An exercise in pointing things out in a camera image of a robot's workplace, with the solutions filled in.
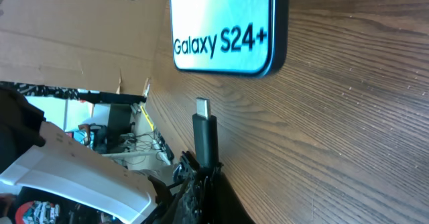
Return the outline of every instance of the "wooden table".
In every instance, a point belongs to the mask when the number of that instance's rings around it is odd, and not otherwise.
[[[429,223],[429,0],[290,0],[288,57],[264,79],[178,72],[170,12],[148,112],[193,150],[195,98],[256,223]]]

